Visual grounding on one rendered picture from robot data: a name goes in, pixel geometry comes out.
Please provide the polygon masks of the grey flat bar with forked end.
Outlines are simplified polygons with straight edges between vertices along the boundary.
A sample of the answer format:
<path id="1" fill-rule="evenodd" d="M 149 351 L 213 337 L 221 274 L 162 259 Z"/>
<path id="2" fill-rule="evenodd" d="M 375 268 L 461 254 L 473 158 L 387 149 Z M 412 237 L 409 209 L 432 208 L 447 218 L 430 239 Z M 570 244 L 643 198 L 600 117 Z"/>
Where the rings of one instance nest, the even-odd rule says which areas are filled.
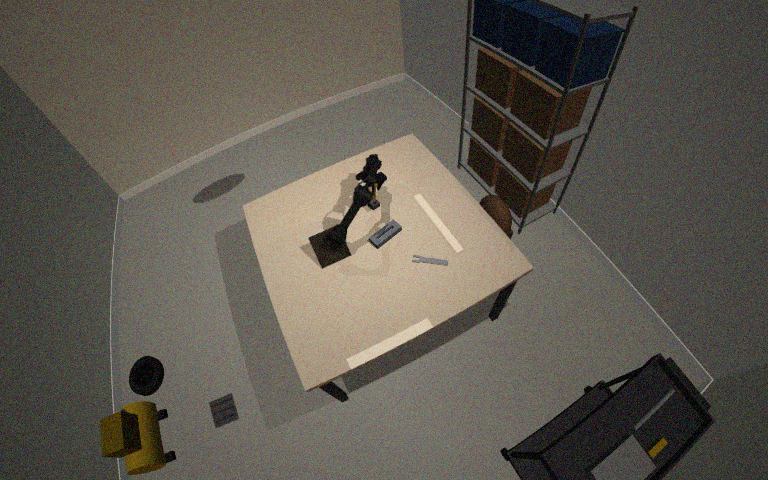
<path id="1" fill-rule="evenodd" d="M 421 257 L 420 255 L 413 255 L 413 257 L 420 258 L 420 260 L 412 260 L 412 262 L 416 262 L 416 263 L 423 262 L 423 263 L 430 263 L 430 264 L 448 266 L 448 261 L 447 260 L 440 260 L 440 259 L 434 259 L 434 258 Z"/>

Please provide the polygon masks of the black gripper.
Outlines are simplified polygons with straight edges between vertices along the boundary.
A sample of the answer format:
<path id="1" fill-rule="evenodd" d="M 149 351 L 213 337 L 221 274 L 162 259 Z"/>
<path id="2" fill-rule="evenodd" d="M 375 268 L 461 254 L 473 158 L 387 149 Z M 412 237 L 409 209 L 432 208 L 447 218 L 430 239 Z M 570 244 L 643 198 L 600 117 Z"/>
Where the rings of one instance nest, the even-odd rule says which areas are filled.
<path id="1" fill-rule="evenodd" d="M 377 189 L 379 190 L 380 187 L 383 185 L 383 183 L 387 180 L 387 177 L 382 172 L 379 172 L 379 173 L 376 174 L 376 178 L 377 178 L 377 180 L 376 180 L 375 184 L 378 185 Z M 364 185 L 363 187 L 361 185 L 359 185 L 359 187 L 362 187 L 364 189 L 368 189 L 369 187 L 372 187 L 372 185 L 367 183 L 366 181 L 365 181 L 365 184 L 366 185 Z"/>

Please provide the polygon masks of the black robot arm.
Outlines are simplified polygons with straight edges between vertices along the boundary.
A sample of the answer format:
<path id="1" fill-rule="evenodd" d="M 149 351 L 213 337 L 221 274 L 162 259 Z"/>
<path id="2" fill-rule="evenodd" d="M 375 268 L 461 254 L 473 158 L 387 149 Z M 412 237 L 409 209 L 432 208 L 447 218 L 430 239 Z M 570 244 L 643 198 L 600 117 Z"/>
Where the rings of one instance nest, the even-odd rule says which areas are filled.
<path id="1" fill-rule="evenodd" d="M 351 204 L 350 208 L 348 209 L 341 223 L 336 224 L 333 230 L 331 230 L 327 234 L 326 241 L 331 243 L 331 246 L 334 245 L 340 248 L 343 245 L 343 243 L 346 240 L 347 228 L 351 224 L 355 215 L 357 214 L 357 212 L 361 207 L 365 206 L 368 203 L 368 201 L 370 202 L 375 192 L 377 170 L 380 169 L 382 165 L 382 162 L 378 159 L 377 156 L 378 156 L 377 154 L 369 155 L 369 157 L 365 159 L 366 164 L 363 166 L 363 171 L 355 175 L 356 180 L 358 181 L 362 180 L 362 182 L 360 182 L 357 185 L 353 194 L 353 203 Z M 363 175 L 365 176 L 365 178 L 363 177 Z M 359 185 L 361 183 L 364 183 L 365 181 L 372 185 L 372 192 L 362 187 L 359 187 Z"/>

